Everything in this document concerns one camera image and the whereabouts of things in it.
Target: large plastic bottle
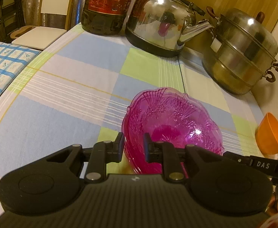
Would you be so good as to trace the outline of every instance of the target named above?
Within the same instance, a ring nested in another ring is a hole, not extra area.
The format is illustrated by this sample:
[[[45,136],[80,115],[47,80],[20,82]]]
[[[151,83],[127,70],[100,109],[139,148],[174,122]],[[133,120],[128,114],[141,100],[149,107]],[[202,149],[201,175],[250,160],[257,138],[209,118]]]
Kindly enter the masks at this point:
[[[85,0],[82,27],[85,31],[114,35],[119,33],[131,0]]]

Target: pink bowl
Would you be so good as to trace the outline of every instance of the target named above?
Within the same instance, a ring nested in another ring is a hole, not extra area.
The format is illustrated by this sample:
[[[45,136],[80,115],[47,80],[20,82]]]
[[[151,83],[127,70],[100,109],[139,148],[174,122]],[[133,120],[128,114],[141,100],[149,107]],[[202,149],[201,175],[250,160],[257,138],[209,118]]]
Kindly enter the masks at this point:
[[[175,147],[194,144],[222,155],[222,135],[207,110],[197,100],[170,87],[138,93],[127,108],[121,131],[125,154],[136,173],[161,173],[161,164],[147,163],[143,134]]]

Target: table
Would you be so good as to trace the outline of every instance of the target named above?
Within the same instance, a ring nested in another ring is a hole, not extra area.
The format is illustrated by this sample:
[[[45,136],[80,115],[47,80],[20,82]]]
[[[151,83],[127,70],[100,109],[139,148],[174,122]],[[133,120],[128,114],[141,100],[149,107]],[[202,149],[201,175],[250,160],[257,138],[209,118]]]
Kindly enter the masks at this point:
[[[77,25],[31,61],[0,97],[0,178],[71,144],[114,140],[133,97],[158,87],[202,102],[226,150],[261,156],[254,132],[263,115],[251,93],[226,93],[199,57],[157,57],[125,37],[96,36]],[[124,156],[108,164],[107,172],[132,170]]]

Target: orange plastic bowl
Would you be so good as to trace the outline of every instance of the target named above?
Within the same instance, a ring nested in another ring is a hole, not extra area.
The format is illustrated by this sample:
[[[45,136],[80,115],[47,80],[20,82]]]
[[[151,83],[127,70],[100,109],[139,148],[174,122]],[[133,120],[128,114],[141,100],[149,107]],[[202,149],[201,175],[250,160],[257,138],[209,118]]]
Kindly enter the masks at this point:
[[[267,113],[261,121],[256,142],[263,154],[278,154],[278,121],[271,113]]]

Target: stainless steel kettle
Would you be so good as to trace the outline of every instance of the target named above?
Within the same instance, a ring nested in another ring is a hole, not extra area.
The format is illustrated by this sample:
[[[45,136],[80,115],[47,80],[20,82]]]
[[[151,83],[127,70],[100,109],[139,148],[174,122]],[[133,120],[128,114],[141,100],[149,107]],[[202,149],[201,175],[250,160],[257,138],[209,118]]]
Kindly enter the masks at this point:
[[[213,28],[208,20],[196,23],[194,11],[205,15],[187,0],[136,0],[126,23],[126,37],[152,54],[176,56],[186,41]]]

